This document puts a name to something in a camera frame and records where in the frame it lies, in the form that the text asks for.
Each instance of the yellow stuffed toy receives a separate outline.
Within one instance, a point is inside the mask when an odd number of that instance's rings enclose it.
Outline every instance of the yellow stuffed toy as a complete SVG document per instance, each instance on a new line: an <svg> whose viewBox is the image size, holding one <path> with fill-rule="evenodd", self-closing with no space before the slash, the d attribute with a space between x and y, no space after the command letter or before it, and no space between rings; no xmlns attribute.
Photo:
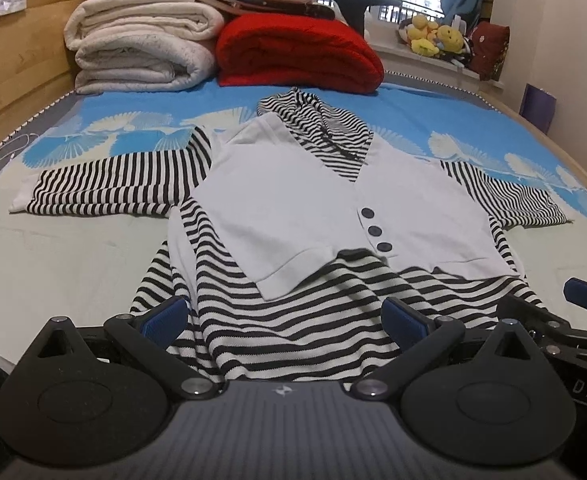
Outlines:
<svg viewBox="0 0 587 480"><path fill-rule="evenodd" d="M407 25L408 43L414 40L426 40L429 33L429 20L424 14L416 14L411 18L411 24Z"/></svg>
<svg viewBox="0 0 587 480"><path fill-rule="evenodd" d="M464 50L464 39L460 30L451 28L449 25L438 27L435 32L436 45L445 52L453 54L462 54Z"/></svg>
<svg viewBox="0 0 587 480"><path fill-rule="evenodd" d="M440 49L425 38L420 40L413 40L411 42L411 50L419 56L425 57L433 57L440 54Z"/></svg>

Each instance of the drawstring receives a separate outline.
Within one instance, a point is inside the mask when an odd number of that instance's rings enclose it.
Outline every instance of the drawstring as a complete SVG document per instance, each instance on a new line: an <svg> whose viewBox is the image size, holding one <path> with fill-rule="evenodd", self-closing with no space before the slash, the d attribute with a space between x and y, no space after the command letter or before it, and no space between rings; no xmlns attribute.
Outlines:
<svg viewBox="0 0 587 480"><path fill-rule="evenodd" d="M344 149L337 142L334 142L334 140L331 138L331 136L329 134L329 131L327 130L327 128L326 128L326 126L324 124L322 124L320 126L320 131L321 131L322 139L328 145L330 145L331 148L333 148L335 151L337 151L338 153L340 153L340 155L346 156L350 160L355 160L356 162L360 162L361 164L364 164L365 163L365 159L364 158L360 158L357 154L355 154L353 152L350 152L349 150Z"/></svg>

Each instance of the white vest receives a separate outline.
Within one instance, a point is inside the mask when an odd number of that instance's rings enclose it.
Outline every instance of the white vest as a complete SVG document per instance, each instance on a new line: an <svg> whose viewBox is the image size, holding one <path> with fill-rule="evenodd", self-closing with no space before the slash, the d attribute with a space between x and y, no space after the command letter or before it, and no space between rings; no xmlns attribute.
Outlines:
<svg viewBox="0 0 587 480"><path fill-rule="evenodd" d="M342 250L366 249L398 272L517 275L465 189L378 135L355 183L303 149L273 112L212 142L211 170L192 195L265 300L284 296ZM175 209L171 260L195 283L195 255Z"/></svg>

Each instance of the bed sheet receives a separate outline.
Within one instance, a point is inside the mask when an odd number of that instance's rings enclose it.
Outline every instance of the bed sheet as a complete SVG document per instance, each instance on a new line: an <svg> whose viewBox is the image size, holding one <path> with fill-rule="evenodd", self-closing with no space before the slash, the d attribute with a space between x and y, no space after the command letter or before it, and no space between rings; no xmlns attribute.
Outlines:
<svg viewBox="0 0 587 480"><path fill-rule="evenodd" d="M0 174L0 355L16 362L50 316L65 314L80 326L127 311L166 236L163 219L9 215L24 177L104 156L182 148L195 126L222 132L255 116L260 98L286 90L206 82L185 92L89 97L16 156ZM495 110L423 89L383 84L374 96L313 91L352 110L400 150L466 160L562 200L574 224L516 228L508 238L545 304L587 329L587 312L561 295L569 277L587 280L587 190L526 129Z"/></svg>

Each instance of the bed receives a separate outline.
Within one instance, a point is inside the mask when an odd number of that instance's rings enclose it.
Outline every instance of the bed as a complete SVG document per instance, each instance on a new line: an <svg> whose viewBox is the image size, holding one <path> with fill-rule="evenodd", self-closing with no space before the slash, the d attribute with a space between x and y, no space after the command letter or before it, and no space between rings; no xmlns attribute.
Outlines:
<svg viewBox="0 0 587 480"><path fill-rule="evenodd" d="M0 19L0 356L16 362L43 323L77 326L126 312L166 238L166 220L10 215L23 179L43 169L122 153L186 146L193 128L224 131L252 118L259 99L288 88L187 92L71 91L75 66L61 30L81 0L28 0ZM496 178L545 189L573 223L513 228L510 245L533 290L554 313L587 329L587 311L562 285L587 280L587 173L530 124L488 96L387 73L374 96L311 89L346 108L395 148L423 158L464 160Z"/></svg>

